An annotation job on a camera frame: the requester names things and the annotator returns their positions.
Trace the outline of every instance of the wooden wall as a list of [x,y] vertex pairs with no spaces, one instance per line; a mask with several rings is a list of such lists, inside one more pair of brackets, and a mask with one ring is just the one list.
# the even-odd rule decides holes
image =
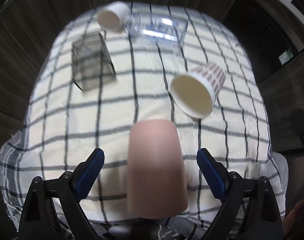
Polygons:
[[302,148],[288,118],[296,108],[304,109],[304,51],[258,87],[268,113],[273,150]]

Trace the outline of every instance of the white paper cup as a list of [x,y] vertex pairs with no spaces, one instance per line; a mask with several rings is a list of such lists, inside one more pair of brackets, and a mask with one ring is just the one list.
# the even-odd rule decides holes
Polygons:
[[187,115],[202,119],[213,105],[225,81],[225,71],[213,62],[175,77],[170,85],[171,95]]
[[113,2],[102,8],[97,14],[98,24],[111,31],[120,31],[123,29],[124,19],[131,10],[124,2]]

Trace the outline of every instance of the plaid tablecloth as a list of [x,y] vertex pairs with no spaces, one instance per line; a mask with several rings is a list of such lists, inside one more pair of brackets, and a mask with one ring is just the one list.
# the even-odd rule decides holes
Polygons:
[[[133,12],[187,19],[183,48],[174,53],[153,44],[142,47],[125,33],[104,32],[96,22],[96,9],[65,27],[35,85],[23,129],[0,152],[0,186],[16,227],[31,180],[35,176],[54,179],[73,171],[95,147],[105,152],[105,164],[89,196],[81,201],[86,216],[93,223],[105,224],[135,219],[126,210],[129,131],[134,122],[155,118],[175,123],[188,184],[188,209],[161,224],[199,239],[219,210],[220,201],[212,196],[196,163],[201,147],[229,171],[245,178],[267,176],[284,216],[285,195],[271,155],[265,106],[237,38],[221,23],[191,9],[129,5]],[[98,30],[106,39],[117,81],[82,92],[72,82],[72,42]],[[193,121],[173,102],[169,85],[175,75],[208,61],[224,68],[227,78],[211,115]],[[55,206],[63,214],[58,200]]]

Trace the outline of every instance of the plastic container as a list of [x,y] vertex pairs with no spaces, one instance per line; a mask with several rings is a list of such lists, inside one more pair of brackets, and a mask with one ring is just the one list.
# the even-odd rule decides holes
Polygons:
[[182,46],[188,21],[153,13],[130,14],[124,22],[125,32],[134,38],[143,38],[168,48]]

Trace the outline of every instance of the checkered tablecloth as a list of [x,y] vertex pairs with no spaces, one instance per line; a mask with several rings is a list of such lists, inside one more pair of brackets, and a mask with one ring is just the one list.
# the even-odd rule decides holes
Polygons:
[[[245,178],[267,176],[284,216],[285,195],[271,155],[265,106],[236,37],[213,18],[191,9],[129,5],[133,12],[187,19],[183,48],[174,53],[153,44],[142,47],[125,33],[104,32],[96,22],[95,9],[65,27],[35,85],[24,128],[0,153],[0,186],[16,227],[31,180],[35,176],[54,179],[64,171],[73,171],[95,147],[104,151],[105,164],[89,196],[81,201],[86,216],[93,223],[135,219],[126,210],[129,132],[134,122],[155,118],[175,123],[188,184],[188,209],[162,223],[175,228],[180,221],[188,221],[177,230],[185,230],[189,239],[199,239],[219,210],[220,201],[212,196],[196,163],[201,147],[229,171]],[[82,92],[72,82],[72,42],[94,31],[101,31],[106,39],[117,81]],[[169,85],[175,75],[208,61],[225,69],[227,78],[211,115],[193,121],[173,102]],[[63,214],[58,200],[55,206]]]

